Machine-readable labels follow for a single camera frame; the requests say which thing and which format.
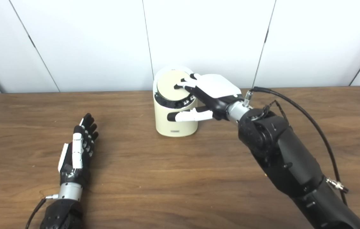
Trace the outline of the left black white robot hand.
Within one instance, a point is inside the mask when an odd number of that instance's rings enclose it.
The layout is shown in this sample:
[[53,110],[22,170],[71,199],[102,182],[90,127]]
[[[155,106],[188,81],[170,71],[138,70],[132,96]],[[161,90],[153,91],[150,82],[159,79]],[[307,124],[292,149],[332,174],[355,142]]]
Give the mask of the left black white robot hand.
[[87,186],[90,182],[90,164],[99,133],[91,113],[87,113],[74,127],[73,138],[65,143],[59,159],[60,184],[76,183]]

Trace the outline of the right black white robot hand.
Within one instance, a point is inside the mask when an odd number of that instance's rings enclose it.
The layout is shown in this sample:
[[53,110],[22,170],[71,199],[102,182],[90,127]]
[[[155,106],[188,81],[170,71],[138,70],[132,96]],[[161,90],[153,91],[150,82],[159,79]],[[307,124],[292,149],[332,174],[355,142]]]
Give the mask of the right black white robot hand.
[[220,74],[191,74],[181,79],[174,89],[183,88],[204,106],[175,113],[168,113],[171,122],[203,121],[208,119],[229,121],[228,109],[232,104],[242,101],[241,90]]

